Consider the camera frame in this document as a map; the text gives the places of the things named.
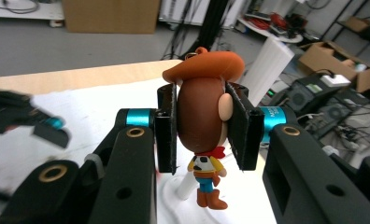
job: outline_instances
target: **woody toy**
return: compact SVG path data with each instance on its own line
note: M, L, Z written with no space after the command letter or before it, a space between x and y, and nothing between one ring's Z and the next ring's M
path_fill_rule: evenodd
M197 204L210 209L226 209L220 191L214 189L226 170L220 163L227 137L227 120L233 114L233 101L225 93L225 82L234 82L244 70L242 59L233 52L207 52L198 48L192 57L163 72L164 80L180 86L177 100L178 137L194 152L188 165L200 184Z

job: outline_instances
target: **toy ear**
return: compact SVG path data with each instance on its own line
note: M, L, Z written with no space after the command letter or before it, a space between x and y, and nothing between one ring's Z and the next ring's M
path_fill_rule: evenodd
M226 121L232 117L234 113L234 102L229 93L224 93L218 101L218 113L222 121Z

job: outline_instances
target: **floor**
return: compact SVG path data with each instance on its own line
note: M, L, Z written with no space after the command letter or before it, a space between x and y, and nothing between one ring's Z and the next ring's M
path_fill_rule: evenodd
M161 60L174 32L159 22L153 35L75 34L46 21L0 18L0 77ZM191 27L183 50L198 35ZM237 52L247 65L264 37L226 30L221 46Z

